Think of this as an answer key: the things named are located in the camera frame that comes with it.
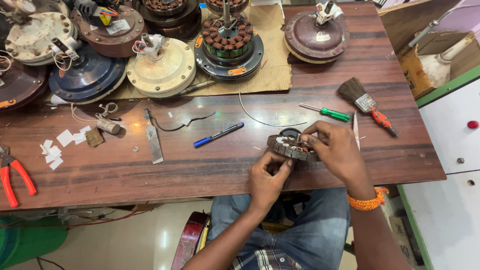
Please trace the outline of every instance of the pliers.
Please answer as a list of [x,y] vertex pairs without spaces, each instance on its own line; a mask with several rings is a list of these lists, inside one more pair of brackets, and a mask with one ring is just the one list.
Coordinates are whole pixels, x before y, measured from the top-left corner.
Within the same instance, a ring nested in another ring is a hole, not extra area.
[[15,194],[13,194],[12,187],[10,186],[10,177],[9,177],[9,168],[8,168],[9,164],[12,167],[14,167],[23,178],[25,185],[27,186],[29,195],[35,195],[36,189],[32,183],[32,180],[30,180],[30,177],[28,176],[27,172],[25,172],[25,169],[23,168],[23,166],[17,160],[15,160],[12,156],[10,156],[8,153],[9,153],[9,148],[7,146],[0,145],[0,159],[1,159],[0,177],[1,177],[1,182],[3,184],[3,189],[5,189],[5,193],[7,194],[8,202],[10,202],[10,206],[17,207],[18,202],[17,202],[17,199],[15,198]]

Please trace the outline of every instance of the wooden table surface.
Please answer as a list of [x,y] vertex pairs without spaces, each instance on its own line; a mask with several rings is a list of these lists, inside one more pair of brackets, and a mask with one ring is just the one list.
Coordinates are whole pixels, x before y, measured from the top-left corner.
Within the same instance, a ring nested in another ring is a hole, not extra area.
[[[303,102],[353,114],[356,108],[339,97],[336,90],[342,82],[357,77],[401,133],[392,138],[370,115],[359,114],[360,137],[365,136],[360,147],[372,181],[380,185],[446,179],[375,6],[371,2],[339,6],[350,31],[345,53],[323,65],[305,63],[290,54],[293,87],[289,91],[242,95],[246,110],[271,124],[308,122],[296,126],[301,131],[316,120],[352,126],[352,121],[342,123],[298,105]],[[285,20],[312,7],[284,6]],[[19,209],[247,193],[248,167],[267,148],[268,136],[282,129],[248,117],[238,95],[124,100],[117,104],[119,111],[112,116],[121,117],[125,129],[119,135],[103,133],[105,142],[97,147],[83,142],[63,148],[56,140],[65,129],[77,133],[87,125],[72,119],[69,106],[53,110],[37,104],[2,113],[0,143],[10,146],[11,155],[23,164],[38,191],[29,196],[20,175],[13,170],[10,178]],[[94,119],[94,113],[101,111],[98,105],[82,105],[75,112],[82,118]],[[164,128],[179,126],[183,118],[213,111],[216,114],[175,132],[159,131],[165,161],[153,165],[145,136],[145,108]],[[193,147],[194,141],[239,122],[245,122],[245,126],[200,148]],[[54,171],[45,163],[38,146],[46,139],[54,140],[62,150],[64,162]],[[287,190],[342,185],[322,162],[298,162]],[[0,210],[10,210],[3,194]]]

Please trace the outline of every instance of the paint brush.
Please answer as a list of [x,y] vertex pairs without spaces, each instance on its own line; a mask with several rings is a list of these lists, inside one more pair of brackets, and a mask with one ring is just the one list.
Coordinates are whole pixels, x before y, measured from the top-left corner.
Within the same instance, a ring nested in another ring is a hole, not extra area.
[[367,92],[365,92],[365,88],[363,88],[363,85],[357,78],[351,78],[342,83],[338,88],[338,92],[343,97],[357,105],[362,112],[371,114],[377,123],[386,128],[391,135],[400,135],[400,133],[392,127],[392,124],[387,117],[377,110],[377,103],[369,94],[367,94]]

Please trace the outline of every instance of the red button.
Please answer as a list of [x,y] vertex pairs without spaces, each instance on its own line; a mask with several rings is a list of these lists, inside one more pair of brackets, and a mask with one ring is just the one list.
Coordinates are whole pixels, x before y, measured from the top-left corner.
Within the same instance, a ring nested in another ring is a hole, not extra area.
[[471,129],[477,128],[479,126],[479,123],[477,121],[470,121],[468,122],[467,126]]

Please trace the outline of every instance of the green screwdriver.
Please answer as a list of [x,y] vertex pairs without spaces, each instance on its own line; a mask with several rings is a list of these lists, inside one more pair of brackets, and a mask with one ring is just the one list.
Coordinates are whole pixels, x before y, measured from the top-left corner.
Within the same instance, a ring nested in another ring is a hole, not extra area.
[[346,114],[346,113],[342,113],[342,112],[339,112],[339,111],[336,111],[336,110],[329,110],[327,108],[317,108],[317,107],[314,107],[314,106],[310,106],[310,105],[307,105],[307,104],[303,104],[303,103],[300,103],[300,106],[304,106],[304,107],[307,107],[307,108],[310,108],[310,109],[315,109],[315,110],[319,110],[321,113],[323,114],[326,114],[326,115],[330,115],[332,117],[335,117],[335,118],[338,118],[338,119],[342,119],[344,121],[348,121],[350,120],[350,115]]

